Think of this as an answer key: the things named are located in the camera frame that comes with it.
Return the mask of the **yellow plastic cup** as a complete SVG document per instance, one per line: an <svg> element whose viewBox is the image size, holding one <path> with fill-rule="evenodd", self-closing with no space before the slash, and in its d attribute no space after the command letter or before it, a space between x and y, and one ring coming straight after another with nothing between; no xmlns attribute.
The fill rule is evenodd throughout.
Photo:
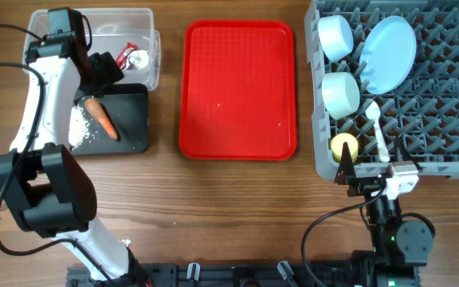
<svg viewBox="0 0 459 287"><path fill-rule="evenodd" d="M351 153L352 162L355 163L359 154L358 140L349 133L341 133L335 136L330 142L333 159L339 163L343 154L343 145L347 144Z"/></svg>

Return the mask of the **white tissue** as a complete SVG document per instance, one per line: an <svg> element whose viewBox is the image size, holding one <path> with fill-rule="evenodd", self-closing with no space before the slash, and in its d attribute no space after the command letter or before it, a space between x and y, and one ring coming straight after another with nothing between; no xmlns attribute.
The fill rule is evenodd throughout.
<svg viewBox="0 0 459 287"><path fill-rule="evenodd" d="M134 50L128 56L128 63L131 67L141 70L148 67L149 53L146 50Z"/></svg>

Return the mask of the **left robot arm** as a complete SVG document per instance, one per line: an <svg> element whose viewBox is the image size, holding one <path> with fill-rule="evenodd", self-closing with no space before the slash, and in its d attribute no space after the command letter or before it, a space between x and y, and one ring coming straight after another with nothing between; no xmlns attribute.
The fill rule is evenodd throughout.
<svg viewBox="0 0 459 287"><path fill-rule="evenodd" d="M95 286L144 286L146 272L97 218L95 188L69 150L73 102L123 72L110 53L90 53L92 31L81 12L57 8L48 18L49 33L33 37L22 63L29 93L19 131L0 155L0 207L47 247L66 246Z"/></svg>

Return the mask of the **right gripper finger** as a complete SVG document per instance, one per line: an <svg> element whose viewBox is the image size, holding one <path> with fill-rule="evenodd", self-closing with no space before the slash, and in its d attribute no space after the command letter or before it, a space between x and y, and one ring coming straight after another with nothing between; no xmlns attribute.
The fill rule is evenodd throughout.
<svg viewBox="0 0 459 287"><path fill-rule="evenodd" d="M418 171L422 171L422 167L406 150L406 146L402 143L399 137L394 140L394 156L397 161L411 161Z"/></svg>
<svg viewBox="0 0 459 287"><path fill-rule="evenodd" d="M344 142L339 167L335 175L335 183L338 185L352 185L355 179L355 168L350 148L348 143Z"/></svg>

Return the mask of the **light blue plate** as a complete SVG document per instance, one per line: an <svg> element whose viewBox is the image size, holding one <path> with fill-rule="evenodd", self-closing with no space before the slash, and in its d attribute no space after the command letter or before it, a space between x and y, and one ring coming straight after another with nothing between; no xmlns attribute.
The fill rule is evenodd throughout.
<svg viewBox="0 0 459 287"><path fill-rule="evenodd" d="M369 33L359 58L364 65L359 75L371 94L397 88L410 73L417 52L417 40L410 24L399 16L380 21Z"/></svg>

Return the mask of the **mint green bowl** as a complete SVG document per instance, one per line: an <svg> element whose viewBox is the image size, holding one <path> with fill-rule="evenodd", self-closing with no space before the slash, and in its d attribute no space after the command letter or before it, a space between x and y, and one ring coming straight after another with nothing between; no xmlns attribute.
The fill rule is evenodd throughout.
<svg viewBox="0 0 459 287"><path fill-rule="evenodd" d="M321 85L324 106L334 120L341 120L356 112L360 106L359 86L352 74L325 74Z"/></svg>

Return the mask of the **light blue rice bowl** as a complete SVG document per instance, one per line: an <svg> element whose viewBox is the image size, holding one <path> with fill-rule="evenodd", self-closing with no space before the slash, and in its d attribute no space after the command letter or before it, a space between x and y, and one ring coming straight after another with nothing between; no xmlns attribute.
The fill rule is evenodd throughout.
<svg viewBox="0 0 459 287"><path fill-rule="evenodd" d="M352 52L354 38L351 27L343 16L321 18L318 31L321 47L329 61L339 61Z"/></svg>

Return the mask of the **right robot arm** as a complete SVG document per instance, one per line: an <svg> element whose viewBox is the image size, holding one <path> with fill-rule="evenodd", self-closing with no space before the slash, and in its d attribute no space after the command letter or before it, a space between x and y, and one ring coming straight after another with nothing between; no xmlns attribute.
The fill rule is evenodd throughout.
<svg viewBox="0 0 459 287"><path fill-rule="evenodd" d="M395 141L398 162L376 176L359 178L347 143L343 144L335 182L347 195L362 196L359 210L371 233L373 250L355 250L345 267L349 286L419 286L418 269L427 265L436 234L433 223L418 213L402 213L399 196L416 187L421 166Z"/></svg>

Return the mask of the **orange carrot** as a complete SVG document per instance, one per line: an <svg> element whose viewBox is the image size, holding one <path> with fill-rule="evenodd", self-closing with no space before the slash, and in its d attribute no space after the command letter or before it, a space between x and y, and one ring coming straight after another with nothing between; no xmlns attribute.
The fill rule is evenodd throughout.
<svg viewBox="0 0 459 287"><path fill-rule="evenodd" d="M106 112L102 108L101 104L99 101L92 97L88 98L84 102L84 106L88 113L95 119L95 121L102 126L102 128L106 131L108 136L113 139L113 140L118 140L118 133L115 130L114 126L112 125L112 122L108 118Z"/></svg>

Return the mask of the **white plastic spoon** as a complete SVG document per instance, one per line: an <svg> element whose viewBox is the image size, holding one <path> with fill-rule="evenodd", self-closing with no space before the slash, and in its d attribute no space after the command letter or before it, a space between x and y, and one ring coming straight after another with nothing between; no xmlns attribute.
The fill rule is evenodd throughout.
<svg viewBox="0 0 459 287"><path fill-rule="evenodd" d="M366 109L365 115L368 118L368 120L371 120L373 122L375 138L377 141L379 160L382 163L388 163L390 161L390 155L389 155L389 152L386 146L386 142L384 140L382 130L379 124L381 111L380 111L380 107L378 106L378 104L372 101L370 105L368 106L368 108Z"/></svg>

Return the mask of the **red snack wrapper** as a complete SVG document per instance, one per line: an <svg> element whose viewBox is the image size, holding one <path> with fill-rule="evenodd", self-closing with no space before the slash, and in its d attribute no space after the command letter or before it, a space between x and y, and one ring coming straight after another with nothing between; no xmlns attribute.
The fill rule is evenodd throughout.
<svg viewBox="0 0 459 287"><path fill-rule="evenodd" d="M121 50L120 54L116 58L116 64L121 70L126 70L128 68L128 57L132 52L137 50L138 46L128 42L127 45Z"/></svg>

